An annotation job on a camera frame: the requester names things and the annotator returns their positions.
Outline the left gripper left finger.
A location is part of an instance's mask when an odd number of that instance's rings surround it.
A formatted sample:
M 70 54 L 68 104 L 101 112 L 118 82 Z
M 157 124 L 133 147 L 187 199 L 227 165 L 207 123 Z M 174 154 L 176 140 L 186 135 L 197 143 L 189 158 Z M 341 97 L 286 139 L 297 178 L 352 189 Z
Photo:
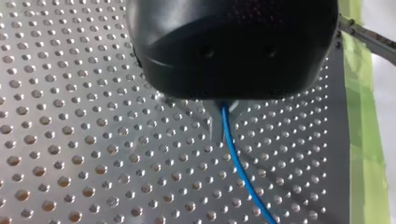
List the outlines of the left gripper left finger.
M 204 108 L 210 117 L 209 135 L 215 144 L 222 142 L 223 127 L 221 109 L 216 101 L 204 101 Z

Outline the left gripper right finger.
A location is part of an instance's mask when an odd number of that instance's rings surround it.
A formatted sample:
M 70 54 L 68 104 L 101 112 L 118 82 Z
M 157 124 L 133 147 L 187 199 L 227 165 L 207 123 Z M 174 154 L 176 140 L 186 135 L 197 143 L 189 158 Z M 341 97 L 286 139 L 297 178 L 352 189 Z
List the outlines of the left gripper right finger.
M 236 121 L 239 116 L 248 108 L 247 100 L 232 100 L 228 102 L 229 120 Z

